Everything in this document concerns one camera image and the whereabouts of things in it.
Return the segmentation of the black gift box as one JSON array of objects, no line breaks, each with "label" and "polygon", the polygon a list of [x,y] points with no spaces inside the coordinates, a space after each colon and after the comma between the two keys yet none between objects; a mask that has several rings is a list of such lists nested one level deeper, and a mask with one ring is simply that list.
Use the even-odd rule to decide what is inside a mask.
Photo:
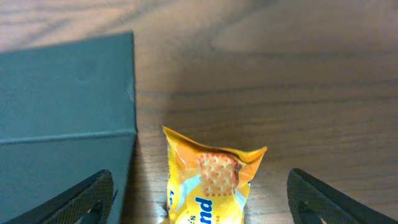
[{"label": "black gift box", "polygon": [[137,136],[134,37],[123,33],[1,54],[1,221],[100,170],[121,219]]}]

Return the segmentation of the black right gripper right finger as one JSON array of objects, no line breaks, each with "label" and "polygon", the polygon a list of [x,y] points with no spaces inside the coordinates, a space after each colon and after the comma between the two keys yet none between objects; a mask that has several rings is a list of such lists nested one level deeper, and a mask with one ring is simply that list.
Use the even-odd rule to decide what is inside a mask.
[{"label": "black right gripper right finger", "polygon": [[295,224],[397,224],[298,168],[289,172],[287,196]]}]

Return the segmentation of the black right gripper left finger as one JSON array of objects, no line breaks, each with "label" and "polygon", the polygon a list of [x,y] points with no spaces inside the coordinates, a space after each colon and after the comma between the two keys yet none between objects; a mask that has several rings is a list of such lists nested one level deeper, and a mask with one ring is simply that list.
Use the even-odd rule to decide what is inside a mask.
[{"label": "black right gripper left finger", "polygon": [[108,221],[117,191],[110,170],[103,169],[6,224],[99,223]]}]

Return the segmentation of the small orange candy packet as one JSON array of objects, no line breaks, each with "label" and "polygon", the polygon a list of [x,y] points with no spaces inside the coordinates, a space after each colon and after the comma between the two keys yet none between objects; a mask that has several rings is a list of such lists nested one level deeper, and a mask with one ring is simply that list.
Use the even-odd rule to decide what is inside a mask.
[{"label": "small orange candy packet", "polygon": [[266,147],[241,151],[195,142],[167,127],[167,218],[173,224],[243,224]]}]

